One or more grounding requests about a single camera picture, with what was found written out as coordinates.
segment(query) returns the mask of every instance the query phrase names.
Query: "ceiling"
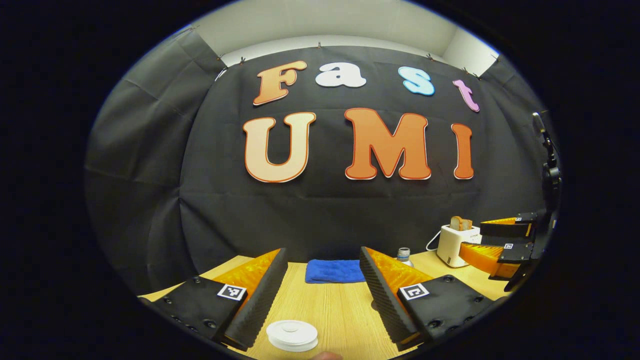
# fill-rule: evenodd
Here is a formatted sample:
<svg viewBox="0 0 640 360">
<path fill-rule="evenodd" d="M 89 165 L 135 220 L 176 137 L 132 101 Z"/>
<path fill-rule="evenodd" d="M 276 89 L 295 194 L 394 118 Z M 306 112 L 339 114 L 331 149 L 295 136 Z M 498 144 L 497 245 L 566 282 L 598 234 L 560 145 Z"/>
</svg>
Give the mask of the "ceiling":
<svg viewBox="0 0 640 360">
<path fill-rule="evenodd" d="M 308 35 L 349 35 L 443 56 L 457 25 L 404 0 L 240 0 L 192 23 L 218 53 Z"/>
</svg>

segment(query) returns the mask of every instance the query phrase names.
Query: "white wall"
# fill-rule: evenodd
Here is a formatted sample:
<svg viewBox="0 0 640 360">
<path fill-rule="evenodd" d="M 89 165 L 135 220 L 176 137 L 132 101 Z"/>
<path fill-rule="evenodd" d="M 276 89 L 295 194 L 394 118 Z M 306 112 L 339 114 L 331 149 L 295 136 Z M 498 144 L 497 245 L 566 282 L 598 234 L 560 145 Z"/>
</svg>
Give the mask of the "white wall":
<svg viewBox="0 0 640 360">
<path fill-rule="evenodd" d="M 499 53 L 463 28 L 456 33 L 444 52 L 445 61 L 459 69 L 463 67 L 481 76 L 495 62 Z"/>
<path fill-rule="evenodd" d="M 365 38 L 365 37 L 350 37 L 344 35 L 312 35 L 307 37 L 294 37 L 294 38 L 285 38 L 280 40 L 274 40 L 269 42 L 263 42 L 261 44 L 251 45 L 245 47 L 243 49 L 239 49 L 236 51 L 232 51 L 231 53 L 224 54 L 222 56 L 222 61 L 227 64 L 227 66 L 235 65 L 240 62 L 241 57 L 246 60 L 258 58 L 259 56 L 264 56 L 273 53 L 279 53 L 280 51 L 293 50 L 293 49 L 301 49 L 305 47 L 316 47 L 318 42 L 321 43 L 321 46 L 331 46 L 331 45 L 354 45 L 354 46 L 371 46 L 371 47 L 381 47 L 384 49 L 391 49 L 397 51 L 404 51 L 406 53 L 416 54 L 420 56 L 425 56 L 429 51 L 417 49 L 415 47 L 410 47 L 408 45 L 398 44 L 395 42 L 379 40 L 375 38 Z M 446 63 L 446 61 L 433 53 L 431 56 L 438 60 Z"/>
</svg>

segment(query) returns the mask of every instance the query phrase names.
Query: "plastic bottle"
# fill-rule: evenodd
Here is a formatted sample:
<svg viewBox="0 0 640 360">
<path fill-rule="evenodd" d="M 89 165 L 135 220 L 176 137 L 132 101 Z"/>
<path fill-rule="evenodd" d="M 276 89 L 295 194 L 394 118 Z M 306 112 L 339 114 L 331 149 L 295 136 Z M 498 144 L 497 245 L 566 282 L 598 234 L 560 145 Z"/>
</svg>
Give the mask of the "plastic bottle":
<svg viewBox="0 0 640 360">
<path fill-rule="evenodd" d="M 398 249 L 398 261 L 402 261 L 404 264 L 409 265 L 412 268 L 415 268 L 411 260 L 409 260 L 409 254 L 411 253 L 411 249 L 408 247 L 401 247 Z"/>
</svg>

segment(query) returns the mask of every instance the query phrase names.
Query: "black backdrop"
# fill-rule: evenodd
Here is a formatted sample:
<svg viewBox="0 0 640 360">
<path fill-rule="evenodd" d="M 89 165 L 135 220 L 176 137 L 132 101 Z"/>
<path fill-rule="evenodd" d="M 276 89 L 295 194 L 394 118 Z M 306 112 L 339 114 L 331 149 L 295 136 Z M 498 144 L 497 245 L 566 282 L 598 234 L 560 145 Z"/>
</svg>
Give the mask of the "black backdrop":
<svg viewBox="0 0 640 360">
<path fill-rule="evenodd" d="M 298 60 L 307 68 L 298 71 L 288 95 L 254 106 L 257 74 Z M 319 86 L 318 68 L 333 62 L 359 66 L 366 85 Z M 402 66 L 425 70 L 435 94 L 409 92 L 397 72 Z M 354 46 L 261 56 L 229 67 L 213 82 L 221 69 L 195 31 L 184 30 L 123 78 L 92 131 L 89 209 L 109 260 L 138 294 L 237 254 L 255 257 L 287 247 L 290 261 L 306 262 L 355 259 L 363 245 L 391 256 L 399 247 L 420 252 L 453 215 L 478 223 L 544 207 L 546 152 L 531 113 L 546 108 L 525 83 L 514 92 L 500 76 L 477 79 L 423 56 Z M 514 77 L 521 79 L 512 72 L 509 80 Z M 459 79 L 472 89 L 478 113 L 453 85 Z M 391 132 L 404 113 L 425 116 L 431 177 L 409 181 L 396 169 L 390 178 L 379 172 L 372 180 L 348 179 L 354 140 L 344 112 L 350 108 L 376 110 Z M 254 179 L 244 165 L 242 125 L 274 117 L 268 156 L 282 163 L 290 143 L 282 121 L 300 111 L 316 114 L 304 172 L 279 184 Z M 472 179 L 453 175 L 453 123 L 473 132 Z M 372 163 L 379 168 L 374 156 Z"/>
<path fill-rule="evenodd" d="M 15 307 L 2 324 L 2 350 L 25 358 L 229 357 L 146 311 L 115 276 L 97 247 L 82 182 L 88 132 L 118 79 L 159 39 L 218 4 L 67 3 L 16 3 L 0 12 L 5 47 L 14 50 L 5 84 L 19 95 L 7 104 L 11 136 L 3 143 L 12 151 L 8 190 L 16 213 L 3 265 L 16 271 L 5 273 Z M 632 178 L 610 171 L 626 161 L 615 145 L 632 143 L 637 127 L 620 96 L 632 93 L 623 69 L 630 38 L 619 35 L 631 33 L 633 13 L 622 3 L 428 5 L 496 45 L 531 81 L 554 114 L 570 185 L 563 222 L 531 279 L 429 358 L 495 358 L 496 351 L 630 358 L 632 324 L 618 302 L 631 299 L 620 295 L 632 263 L 602 261 L 597 250 L 628 243 L 609 224 L 619 218 L 612 209 L 631 209 L 618 190 L 632 188 Z M 594 84 L 611 91 L 594 91 Z"/>
</svg>

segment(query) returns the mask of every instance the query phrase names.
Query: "ridged foam pad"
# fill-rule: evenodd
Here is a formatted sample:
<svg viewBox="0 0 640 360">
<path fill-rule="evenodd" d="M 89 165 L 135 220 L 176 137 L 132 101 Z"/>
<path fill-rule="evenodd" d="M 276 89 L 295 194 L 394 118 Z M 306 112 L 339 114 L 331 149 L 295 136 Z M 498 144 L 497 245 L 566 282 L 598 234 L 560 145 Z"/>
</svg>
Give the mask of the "ridged foam pad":
<svg viewBox="0 0 640 360">
<path fill-rule="evenodd" d="M 414 340 L 420 338 L 420 334 L 417 334 L 418 328 L 397 300 L 396 294 L 387 285 L 384 276 L 367 252 L 366 247 L 360 248 L 360 269 L 391 341 L 396 343 L 398 350 L 415 346 Z M 412 336 L 414 339 L 402 344 L 404 340 L 410 339 Z"/>
<path fill-rule="evenodd" d="M 226 338 L 223 340 L 225 344 L 242 351 L 253 346 L 280 289 L 287 268 L 286 249 L 282 248 L 273 258 L 255 291 L 250 294 L 251 297 L 247 298 L 225 331 Z"/>
</svg>

